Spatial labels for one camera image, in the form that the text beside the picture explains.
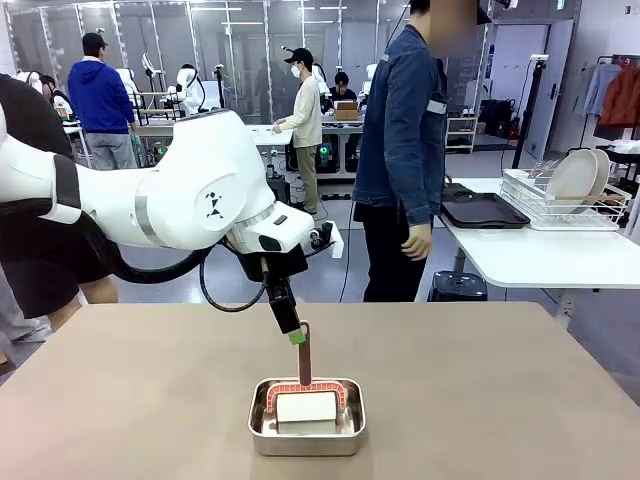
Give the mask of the person's right hand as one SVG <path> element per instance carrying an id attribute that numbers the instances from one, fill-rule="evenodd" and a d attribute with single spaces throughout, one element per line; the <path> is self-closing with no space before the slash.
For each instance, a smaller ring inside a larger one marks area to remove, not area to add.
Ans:
<path id="1" fill-rule="evenodd" d="M 410 226 L 408 238 L 401 245 L 404 255 L 412 261 L 421 261 L 428 257 L 432 248 L 432 227 L 430 224 Z"/>

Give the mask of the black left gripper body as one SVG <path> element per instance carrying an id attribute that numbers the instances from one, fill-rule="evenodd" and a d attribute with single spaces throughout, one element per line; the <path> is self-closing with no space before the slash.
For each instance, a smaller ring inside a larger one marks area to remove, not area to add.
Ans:
<path id="1" fill-rule="evenodd" d="M 266 291 L 270 301 L 288 297 L 294 304 L 290 278 L 307 269 L 308 263 L 300 245 L 286 253 L 252 253 L 243 256 L 243 270 L 249 280 L 261 282 L 264 272 L 267 272 Z"/>

